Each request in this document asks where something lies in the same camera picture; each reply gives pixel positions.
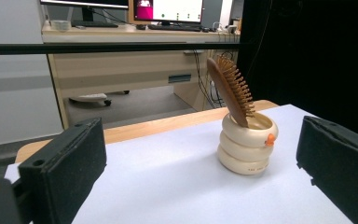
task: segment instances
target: wooden table edge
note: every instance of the wooden table edge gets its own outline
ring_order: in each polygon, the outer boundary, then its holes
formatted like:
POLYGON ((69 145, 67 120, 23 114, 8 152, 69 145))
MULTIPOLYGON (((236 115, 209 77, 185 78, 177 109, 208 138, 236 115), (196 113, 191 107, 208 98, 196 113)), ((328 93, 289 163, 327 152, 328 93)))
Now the wooden table edge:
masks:
MULTIPOLYGON (((254 101, 255 110, 260 111, 276 107, 278 105, 267 100, 254 101)), ((216 108, 185 114, 166 119, 156 119, 142 123, 126 125, 103 130, 106 144, 130 140, 133 138, 148 136, 155 133, 164 133, 174 129, 185 128, 192 125, 222 119, 228 110, 226 107, 216 108)), ((37 150, 45 146, 51 139, 27 144, 19 149, 15 162, 23 162, 30 158, 37 150)))

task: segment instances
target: wooden hairbrush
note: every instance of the wooden hairbrush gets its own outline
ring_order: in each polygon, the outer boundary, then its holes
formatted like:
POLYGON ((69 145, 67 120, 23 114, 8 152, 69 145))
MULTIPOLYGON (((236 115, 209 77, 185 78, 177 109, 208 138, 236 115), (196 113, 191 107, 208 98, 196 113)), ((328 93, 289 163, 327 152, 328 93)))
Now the wooden hairbrush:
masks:
POLYGON ((217 62, 209 58, 207 67, 232 118, 241 127, 249 128, 246 118, 254 116, 255 106, 253 105, 252 94, 239 69, 237 69, 237 65, 230 59, 219 55, 217 62))

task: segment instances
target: hairbrush bristle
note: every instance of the hairbrush bristle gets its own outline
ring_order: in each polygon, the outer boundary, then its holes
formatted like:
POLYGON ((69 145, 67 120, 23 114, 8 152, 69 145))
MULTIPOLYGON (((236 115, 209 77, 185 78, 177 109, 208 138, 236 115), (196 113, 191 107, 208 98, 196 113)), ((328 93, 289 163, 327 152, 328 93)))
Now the hairbrush bristle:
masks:
POLYGON ((232 92, 235 95, 235 98, 238 104, 241 107, 242 113, 246 117, 254 116, 254 108, 252 101, 252 94, 249 91, 248 85, 246 85, 246 81, 241 75, 237 66, 230 59, 219 56, 217 59, 217 65, 226 78, 226 81, 231 88, 232 92))

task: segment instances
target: table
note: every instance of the table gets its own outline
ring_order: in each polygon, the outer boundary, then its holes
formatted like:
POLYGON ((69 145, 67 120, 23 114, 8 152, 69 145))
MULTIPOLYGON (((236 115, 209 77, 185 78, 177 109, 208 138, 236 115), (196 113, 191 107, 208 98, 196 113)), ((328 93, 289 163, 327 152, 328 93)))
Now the table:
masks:
MULTIPOLYGON (((42 30, 45 44, 49 43, 128 43, 128 42, 229 42, 240 41, 240 35, 136 30, 131 25, 118 28, 72 27, 69 31, 52 30, 47 23, 42 30)), ((216 50, 136 51, 106 53, 49 54, 48 61, 54 82, 64 128, 69 126, 64 98, 113 91, 130 91, 159 86, 174 86, 174 93, 197 111, 204 110, 207 101, 200 90, 199 79, 209 85, 206 59, 216 50)), ((233 53, 236 62, 237 53, 233 53)))
POLYGON ((73 223, 351 223, 296 166, 302 119, 312 115, 292 105, 260 112, 280 130, 265 172, 220 164, 220 119, 115 142, 73 223))
MULTIPOLYGON (((254 102, 255 110, 263 110, 277 105, 267 100, 259 100, 254 102)), ((202 124, 209 121, 222 119, 228 110, 226 107, 205 110, 181 116, 175 116, 166 119, 157 119, 117 128, 103 130, 104 140, 106 144, 130 140, 133 138, 148 136, 155 133, 163 133, 174 129, 184 128, 192 125, 202 124)), ((17 153, 16 163, 25 161, 41 147, 45 146, 51 140, 45 140, 28 144, 17 153)))

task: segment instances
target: computer monitor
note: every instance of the computer monitor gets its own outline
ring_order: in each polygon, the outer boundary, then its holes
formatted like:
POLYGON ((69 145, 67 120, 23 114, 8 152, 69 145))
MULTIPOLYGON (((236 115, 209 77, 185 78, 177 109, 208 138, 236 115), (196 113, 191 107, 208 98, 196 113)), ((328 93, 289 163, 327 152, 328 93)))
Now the computer monitor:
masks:
POLYGON ((129 0, 40 0, 41 5, 82 7, 83 21, 93 21, 93 7, 128 10, 129 0))
POLYGON ((135 21, 201 24, 203 0, 130 0, 135 21))

